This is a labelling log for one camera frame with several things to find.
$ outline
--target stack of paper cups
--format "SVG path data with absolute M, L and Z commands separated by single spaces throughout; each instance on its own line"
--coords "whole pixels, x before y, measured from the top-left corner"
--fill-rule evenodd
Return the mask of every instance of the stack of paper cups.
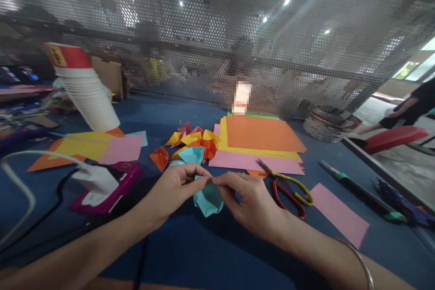
M 100 78 L 81 47 L 46 43 L 56 75 L 93 131 L 109 131 L 120 125 Z

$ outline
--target red chair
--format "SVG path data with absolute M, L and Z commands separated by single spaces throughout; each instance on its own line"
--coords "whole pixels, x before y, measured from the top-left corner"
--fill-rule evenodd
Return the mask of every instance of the red chair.
M 399 145 L 405 145 L 429 136 L 429 133 L 417 126 L 402 126 L 390 129 L 366 139 L 364 150 L 373 155 Z

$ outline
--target floor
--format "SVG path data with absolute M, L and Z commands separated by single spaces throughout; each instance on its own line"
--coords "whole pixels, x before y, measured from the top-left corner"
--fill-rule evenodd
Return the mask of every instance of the floor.
M 363 126 L 367 126 L 380 121 L 384 117 L 385 110 L 393 107 L 395 105 L 371 97 L 354 114 L 363 121 Z M 416 126 L 429 131 L 429 137 L 435 135 L 435 120 L 433 119 L 421 117 Z M 360 138 L 367 139 L 382 131 L 385 129 L 364 134 Z M 435 140 L 425 146 L 435 147 Z M 426 155 L 406 145 L 401 145 L 376 153 L 373 158 L 395 175 L 412 193 L 435 209 L 435 156 Z

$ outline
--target person's leg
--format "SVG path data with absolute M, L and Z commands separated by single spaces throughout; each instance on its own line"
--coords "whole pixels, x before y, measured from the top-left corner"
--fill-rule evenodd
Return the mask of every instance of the person's leg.
M 377 123 L 377 124 L 372 125 L 372 126 L 363 127 L 360 130 L 356 131 L 355 133 L 358 134 L 358 135 L 362 135 L 362 134 L 366 134 L 366 133 L 368 133 L 370 131 L 375 131 L 375 130 L 378 130 L 378 129 L 381 129 L 381 128 L 384 128 L 384 127 L 381 124 Z

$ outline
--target red scissors handle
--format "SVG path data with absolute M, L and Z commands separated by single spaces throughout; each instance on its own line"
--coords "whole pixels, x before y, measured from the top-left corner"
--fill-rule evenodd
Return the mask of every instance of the red scissors handle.
M 302 221 L 305 220 L 305 218 L 307 217 L 307 214 L 305 212 L 304 207 L 297 201 L 297 199 L 295 199 L 283 186 L 281 186 L 279 183 L 276 182 L 276 180 L 272 181 L 272 187 L 273 187 L 273 192 L 275 194 L 275 199 L 277 201 L 277 204 L 280 208 L 283 208 L 284 210 L 290 212 L 282 203 L 280 200 L 280 197 L 278 196 L 278 189 L 285 195 L 287 196 L 287 198 L 296 206 L 296 208 L 298 209 L 299 212 L 299 216 L 296 214 L 293 214 L 294 216 L 296 216 L 297 218 L 301 219 Z

